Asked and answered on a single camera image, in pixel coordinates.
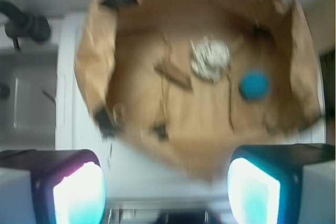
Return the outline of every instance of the glowing light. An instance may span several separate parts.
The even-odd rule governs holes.
[[[228,172],[228,197],[238,223],[277,223],[280,182],[245,158],[233,160]]]
[[[102,169],[89,162],[54,187],[57,224],[100,223],[106,203]]]

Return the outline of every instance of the brown paper bag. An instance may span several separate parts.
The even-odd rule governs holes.
[[[190,41],[204,36],[228,45],[244,38],[217,83],[191,71]],[[251,69],[270,80],[259,102],[239,93]],[[207,180],[226,171],[239,145],[279,143],[320,112],[318,61],[294,0],[93,0],[75,73],[103,132],[117,129],[137,149]]]

